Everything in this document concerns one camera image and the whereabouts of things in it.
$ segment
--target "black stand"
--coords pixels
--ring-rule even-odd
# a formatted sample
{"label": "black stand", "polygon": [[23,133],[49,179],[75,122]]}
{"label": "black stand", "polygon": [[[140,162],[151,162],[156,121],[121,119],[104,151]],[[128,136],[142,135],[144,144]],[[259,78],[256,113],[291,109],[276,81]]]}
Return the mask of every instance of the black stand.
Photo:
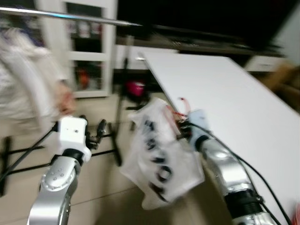
{"label": "black stand", "polygon": [[[103,138],[104,137],[110,137],[111,138],[113,149],[98,152],[98,153],[94,153],[94,154],[92,154],[92,157],[93,156],[100,156],[100,155],[108,154],[108,153],[113,153],[114,157],[115,157],[115,160],[116,160],[117,166],[121,166],[122,165],[122,158],[121,158],[120,151],[119,151],[119,148],[118,148],[118,145],[117,145],[117,142],[116,142],[116,133],[115,133],[111,123],[107,124],[107,128],[109,130],[109,134],[103,135]],[[1,173],[0,174],[3,174],[8,169],[8,163],[9,163],[9,156],[10,155],[25,152],[25,151],[28,150],[28,149],[18,149],[18,150],[11,151],[12,141],[13,141],[13,138],[10,137],[10,136],[4,138],[4,142],[3,142],[4,149],[3,149],[3,153],[1,154],[2,167],[1,167]],[[43,148],[45,148],[45,147],[44,146],[37,146],[37,147],[34,148],[34,150],[39,150],[39,149],[43,149]],[[25,167],[25,168],[22,168],[22,169],[13,170],[9,173],[9,175],[15,174],[15,173],[21,173],[21,172],[25,172],[25,171],[29,171],[29,170],[35,170],[35,169],[39,169],[39,168],[43,168],[43,167],[47,167],[47,166],[50,166],[50,162],[46,163],[46,164],[40,164],[40,165]],[[7,177],[4,178],[2,182],[0,182],[0,197],[2,197],[5,194],[6,184],[7,184]]]}
{"label": "black stand", "polygon": [[[130,36],[127,37],[127,45],[126,47],[129,48],[132,40],[130,40]],[[118,132],[119,126],[120,126],[120,116],[121,116],[121,110],[122,110],[122,101],[125,96],[125,85],[128,81],[128,58],[126,57],[124,59],[124,65],[123,65],[123,71],[121,76],[121,87],[119,91],[119,100],[118,100],[118,106],[117,106],[117,113],[116,113],[116,130]],[[144,94],[141,96],[140,101],[137,103],[136,106],[127,107],[126,110],[140,110],[143,108],[150,100],[150,94],[148,90],[148,84],[150,83],[150,76],[148,76],[148,79],[145,79],[145,86],[144,86]],[[130,131],[133,131],[135,129],[135,123],[131,122]]]}

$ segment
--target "white cabinet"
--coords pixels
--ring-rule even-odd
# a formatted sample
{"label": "white cabinet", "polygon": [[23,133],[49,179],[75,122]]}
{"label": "white cabinet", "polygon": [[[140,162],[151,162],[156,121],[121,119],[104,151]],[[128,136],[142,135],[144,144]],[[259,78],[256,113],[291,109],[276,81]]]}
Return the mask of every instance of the white cabinet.
{"label": "white cabinet", "polygon": [[282,63],[284,58],[270,56],[253,56],[244,69],[249,72],[273,72]]}
{"label": "white cabinet", "polygon": [[[117,0],[37,0],[38,8],[116,19]],[[77,98],[111,93],[115,26],[42,18],[47,46],[64,67]]]}
{"label": "white cabinet", "polygon": [[[114,68],[122,69],[124,54],[125,54],[125,45],[116,45],[115,46],[115,56],[114,56]],[[132,46],[129,51],[129,63],[128,69],[147,69],[145,63],[140,60],[136,60],[139,57],[139,53],[177,53],[177,50],[174,49],[165,49],[165,48],[149,48],[149,47],[139,47]]]}

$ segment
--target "wall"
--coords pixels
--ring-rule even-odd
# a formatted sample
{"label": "wall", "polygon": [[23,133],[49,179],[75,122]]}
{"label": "wall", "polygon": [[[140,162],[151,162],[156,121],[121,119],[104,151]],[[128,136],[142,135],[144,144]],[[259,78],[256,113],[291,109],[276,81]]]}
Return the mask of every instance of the wall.
{"label": "wall", "polygon": [[300,65],[300,4],[274,38],[282,53],[295,65]]}

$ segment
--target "tile floor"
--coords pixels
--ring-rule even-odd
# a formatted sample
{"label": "tile floor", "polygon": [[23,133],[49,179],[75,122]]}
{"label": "tile floor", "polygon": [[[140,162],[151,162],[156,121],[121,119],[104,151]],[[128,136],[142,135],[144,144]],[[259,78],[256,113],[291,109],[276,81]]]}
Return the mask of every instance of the tile floor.
{"label": "tile floor", "polygon": [[[163,94],[155,94],[165,99]],[[102,118],[113,121],[117,96],[78,100],[76,115],[85,114],[91,126]],[[123,108],[134,105],[124,101]],[[118,136],[123,159],[129,150],[129,111],[123,111]],[[29,147],[39,134],[14,136],[13,149]],[[97,151],[109,150],[111,143],[104,138]],[[11,157],[13,162],[19,154]],[[34,151],[19,168],[50,159],[47,150]],[[25,225],[30,207],[38,193],[38,183],[45,168],[22,172],[9,177],[6,195],[0,198],[0,225]],[[79,184],[72,197],[70,225],[229,225],[230,215],[209,172],[206,181],[180,198],[173,205],[145,211],[141,207],[143,193],[120,172],[112,154],[96,156],[84,164]]]}

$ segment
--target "plastic bag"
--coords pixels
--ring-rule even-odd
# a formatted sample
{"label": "plastic bag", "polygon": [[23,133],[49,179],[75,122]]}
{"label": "plastic bag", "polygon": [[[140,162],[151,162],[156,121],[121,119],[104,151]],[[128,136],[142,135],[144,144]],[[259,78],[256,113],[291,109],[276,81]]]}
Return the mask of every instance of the plastic bag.
{"label": "plastic bag", "polygon": [[204,181],[198,153],[186,140],[176,140],[166,106],[156,98],[129,115],[137,129],[121,172],[145,193],[145,210],[169,205]]}

